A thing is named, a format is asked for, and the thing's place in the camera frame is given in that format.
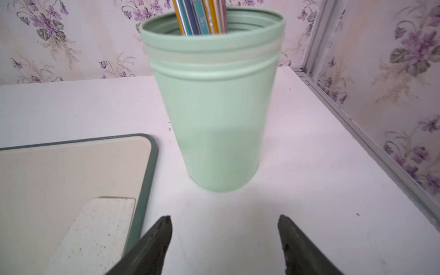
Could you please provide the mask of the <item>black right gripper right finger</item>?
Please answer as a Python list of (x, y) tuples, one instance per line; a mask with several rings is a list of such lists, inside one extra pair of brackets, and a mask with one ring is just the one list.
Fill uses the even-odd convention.
[(278, 220), (287, 275), (342, 275), (304, 232), (286, 215)]

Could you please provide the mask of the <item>mint green pencil cup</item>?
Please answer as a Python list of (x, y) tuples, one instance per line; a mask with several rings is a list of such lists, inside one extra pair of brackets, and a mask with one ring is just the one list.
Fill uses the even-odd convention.
[(182, 36), (174, 13), (140, 26), (189, 177), (204, 189), (237, 190), (259, 166), (284, 40), (276, 11), (232, 6), (228, 32)]

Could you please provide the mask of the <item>white speckled cleaver knife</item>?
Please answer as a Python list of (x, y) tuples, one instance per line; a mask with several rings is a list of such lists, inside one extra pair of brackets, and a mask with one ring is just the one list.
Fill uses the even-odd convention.
[(133, 198), (95, 198), (86, 203), (44, 274), (106, 274), (123, 255), (135, 205)]

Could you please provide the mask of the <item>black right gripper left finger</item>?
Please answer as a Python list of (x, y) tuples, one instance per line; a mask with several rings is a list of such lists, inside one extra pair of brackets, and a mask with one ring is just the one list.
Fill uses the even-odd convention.
[(107, 275), (161, 275), (173, 225), (162, 216)]

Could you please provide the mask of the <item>beige green-rimmed cutting board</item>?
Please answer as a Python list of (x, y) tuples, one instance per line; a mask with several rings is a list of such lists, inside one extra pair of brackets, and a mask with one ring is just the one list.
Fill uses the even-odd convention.
[(136, 200), (123, 257), (140, 240), (158, 152), (146, 134), (3, 148), (1, 273), (44, 275), (95, 198)]

